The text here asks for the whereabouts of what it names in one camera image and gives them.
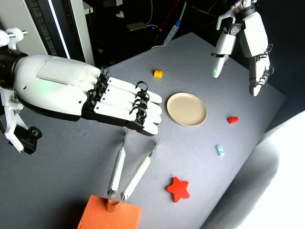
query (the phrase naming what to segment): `red cable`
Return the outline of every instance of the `red cable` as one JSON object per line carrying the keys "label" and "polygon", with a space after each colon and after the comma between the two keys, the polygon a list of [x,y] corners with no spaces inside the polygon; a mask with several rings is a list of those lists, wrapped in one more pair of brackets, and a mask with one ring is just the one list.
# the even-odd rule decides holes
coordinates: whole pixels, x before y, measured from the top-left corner
{"label": "red cable", "polygon": [[165,20],[164,20],[162,26],[160,27],[160,30],[162,30],[163,26],[164,26],[165,23],[166,23],[167,18],[172,14],[173,10],[177,7],[179,1],[180,1],[180,0],[177,0],[176,4],[175,4],[175,5],[173,6],[173,8],[172,8],[172,11],[166,16],[166,18],[165,18]]}

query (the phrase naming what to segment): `yellow lego brick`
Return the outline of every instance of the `yellow lego brick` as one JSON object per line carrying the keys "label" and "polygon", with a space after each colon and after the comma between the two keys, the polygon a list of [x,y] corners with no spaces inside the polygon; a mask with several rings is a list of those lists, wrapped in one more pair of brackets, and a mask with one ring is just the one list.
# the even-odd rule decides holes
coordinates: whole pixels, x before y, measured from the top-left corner
{"label": "yellow lego brick", "polygon": [[153,76],[157,78],[162,78],[163,72],[161,70],[154,70]]}

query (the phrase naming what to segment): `plate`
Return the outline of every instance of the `plate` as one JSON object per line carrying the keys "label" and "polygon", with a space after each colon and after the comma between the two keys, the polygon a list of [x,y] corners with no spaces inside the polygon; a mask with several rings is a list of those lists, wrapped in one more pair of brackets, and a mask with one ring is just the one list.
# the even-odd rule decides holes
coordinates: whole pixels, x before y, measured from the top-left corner
{"label": "plate", "polygon": [[185,126],[200,125],[207,116],[203,102],[189,93],[172,95],[167,101],[167,111],[174,121]]}

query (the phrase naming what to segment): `white light strip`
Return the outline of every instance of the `white light strip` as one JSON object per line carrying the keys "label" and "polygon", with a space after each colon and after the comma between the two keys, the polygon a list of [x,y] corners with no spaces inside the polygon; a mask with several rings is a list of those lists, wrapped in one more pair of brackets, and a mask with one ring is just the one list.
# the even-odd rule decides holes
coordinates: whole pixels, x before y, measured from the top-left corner
{"label": "white light strip", "polygon": [[60,38],[61,38],[61,42],[62,42],[62,45],[63,45],[63,49],[64,49],[65,52],[66,52],[67,58],[68,58],[68,59],[71,59],[71,58],[70,58],[70,55],[69,55],[69,52],[68,52],[68,49],[67,49],[67,46],[66,46],[66,42],[65,42],[65,40],[64,40],[64,38],[63,38],[63,35],[62,35],[62,32],[61,32],[61,27],[59,26],[59,23],[58,23],[58,20],[57,20],[57,16],[56,16],[56,13],[55,13],[55,10],[54,10],[54,7],[53,7],[52,0],[48,0],[48,3],[49,3],[49,6],[50,6],[50,9],[51,9],[51,12],[52,12],[52,15],[53,15],[53,18],[54,18],[54,21],[55,21],[55,24],[56,24],[58,33],[59,33],[59,36],[60,36]]}

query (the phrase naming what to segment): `gray tabletop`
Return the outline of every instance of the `gray tabletop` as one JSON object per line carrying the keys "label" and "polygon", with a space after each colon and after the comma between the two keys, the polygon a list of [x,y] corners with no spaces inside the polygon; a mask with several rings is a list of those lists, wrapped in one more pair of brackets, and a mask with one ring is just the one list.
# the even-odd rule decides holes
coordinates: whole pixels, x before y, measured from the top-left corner
{"label": "gray tabletop", "polygon": [[[111,68],[110,76],[136,83],[163,97],[159,134],[131,131],[120,183],[122,191],[154,142],[161,141],[128,203],[142,207],[140,229],[200,228],[225,192],[284,96],[266,85],[257,98],[248,91],[248,70],[232,59],[219,79],[212,77],[213,46],[189,33]],[[154,69],[163,70],[162,79]],[[197,127],[173,121],[166,101],[188,92],[206,105],[208,117]],[[106,197],[113,164],[125,128],[80,120],[52,119],[24,109],[28,126],[43,133],[33,155],[19,154],[0,137],[0,222],[6,229],[75,228],[91,194]],[[230,116],[240,121],[227,123]],[[219,157],[215,146],[222,145]],[[189,199],[174,203],[165,188],[172,177],[188,180]]]}

